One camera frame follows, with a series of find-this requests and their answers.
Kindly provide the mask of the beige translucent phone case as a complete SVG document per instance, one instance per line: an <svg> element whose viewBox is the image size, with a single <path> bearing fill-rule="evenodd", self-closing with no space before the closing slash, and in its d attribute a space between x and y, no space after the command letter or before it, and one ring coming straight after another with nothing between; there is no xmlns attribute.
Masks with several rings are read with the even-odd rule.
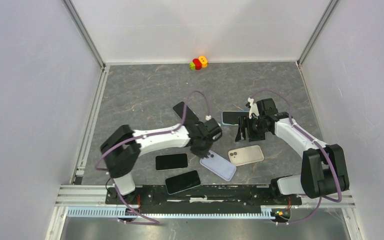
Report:
<svg viewBox="0 0 384 240"><path fill-rule="evenodd" d="M262 149L258 145L230 150L228 152L228 158L234 166L253 164L265 159Z"/></svg>

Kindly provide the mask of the lilac phone case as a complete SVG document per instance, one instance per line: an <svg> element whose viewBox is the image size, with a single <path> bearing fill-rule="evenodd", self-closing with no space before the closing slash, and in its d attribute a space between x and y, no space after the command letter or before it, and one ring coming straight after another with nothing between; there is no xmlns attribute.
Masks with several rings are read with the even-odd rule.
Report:
<svg viewBox="0 0 384 240"><path fill-rule="evenodd" d="M200 159L200 164L221 179L229 182L235 175L237 167L230 161L210 150L207 157Z"/></svg>

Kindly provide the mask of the black smartphone front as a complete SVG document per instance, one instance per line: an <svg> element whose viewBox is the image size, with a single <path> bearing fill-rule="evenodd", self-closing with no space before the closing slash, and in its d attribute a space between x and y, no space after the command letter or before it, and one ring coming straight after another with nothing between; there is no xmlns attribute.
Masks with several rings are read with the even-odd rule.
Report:
<svg viewBox="0 0 384 240"><path fill-rule="evenodd" d="M185 172L165 180L166 190L169 195L180 193L201 185L197 170Z"/></svg>

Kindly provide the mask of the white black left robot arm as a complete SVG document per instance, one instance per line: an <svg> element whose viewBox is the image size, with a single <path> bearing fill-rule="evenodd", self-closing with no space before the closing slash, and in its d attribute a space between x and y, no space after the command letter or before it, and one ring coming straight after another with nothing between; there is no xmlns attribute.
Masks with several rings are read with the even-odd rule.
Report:
<svg viewBox="0 0 384 240"><path fill-rule="evenodd" d="M125 204L137 198L131 171L139 157L169 148L189 148L199 158L210 153L213 143L223 135L214 118L206 121L187 119L170 127L153 130L133 130L128 124L120 126L101 146L101 160Z"/></svg>

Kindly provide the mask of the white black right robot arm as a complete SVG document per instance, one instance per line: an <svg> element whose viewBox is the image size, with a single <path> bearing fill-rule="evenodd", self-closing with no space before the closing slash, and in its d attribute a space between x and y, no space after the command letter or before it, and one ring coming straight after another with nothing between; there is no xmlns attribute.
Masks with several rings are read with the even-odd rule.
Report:
<svg viewBox="0 0 384 240"><path fill-rule="evenodd" d="M248 98L247 116L238 118L235 141L262 141L266 133L282 139L301 158L299 175L278 177L271 181L269 199L282 204L289 195L306 195L311 199L337 194L340 202L342 192L349 190L350 181L343 148L327 144L312 136L287 112L279 112L274 100L266 98L255 101Z"/></svg>

